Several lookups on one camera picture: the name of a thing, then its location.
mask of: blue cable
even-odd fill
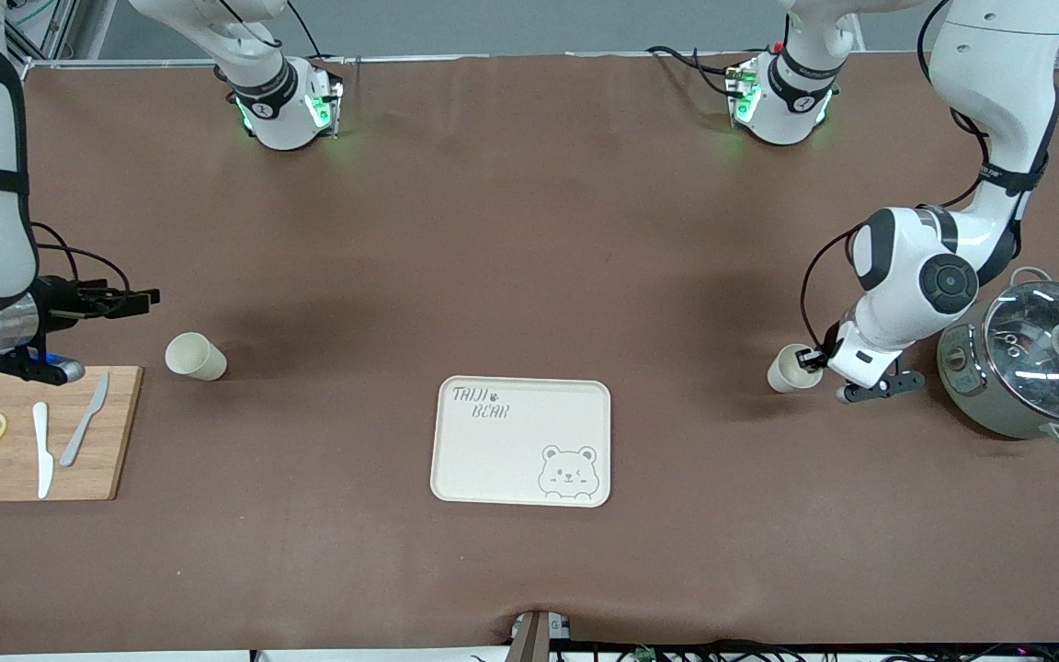
[[[31,18],[37,17],[38,14],[43,13],[43,10],[51,7],[52,4],[55,4],[55,0],[47,0],[47,3],[40,4],[38,8],[35,10],[33,13],[26,14],[25,17],[19,18],[16,21],[16,25],[24,24],[24,22],[30,21]]]

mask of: knife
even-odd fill
[[[72,462],[76,461],[76,453],[80,452],[80,442],[85,441],[85,432],[88,431],[88,423],[92,421],[96,412],[101,411],[101,408],[105,407],[105,395],[107,394],[108,372],[105,372],[101,375],[101,381],[96,382],[96,393],[88,401],[88,410],[85,410],[80,425],[76,425],[76,431],[72,432],[72,440],[68,442],[67,448],[64,448],[64,455],[59,457],[59,466],[72,466]]]
[[[35,402],[31,414],[35,421],[35,448],[38,450],[38,498],[47,498],[47,490],[52,488],[52,470],[55,469],[55,457],[47,452],[47,402]]]

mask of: pot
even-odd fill
[[[1021,282],[1022,273],[1037,281]],[[1059,442],[1059,282],[1018,268],[1011,286],[943,330],[937,373],[958,409],[1017,440]]]

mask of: pot lid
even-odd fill
[[[1059,282],[1006,289],[984,320],[988,363],[1012,395],[1059,421]]]

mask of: gray floor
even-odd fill
[[[870,51],[912,51],[936,0],[861,17]],[[347,56],[534,55],[567,51],[740,51],[783,33],[774,0],[293,0],[327,53]],[[268,22],[285,52],[308,55],[291,13]],[[201,51],[129,1],[118,0],[104,38],[104,59],[189,59]]]

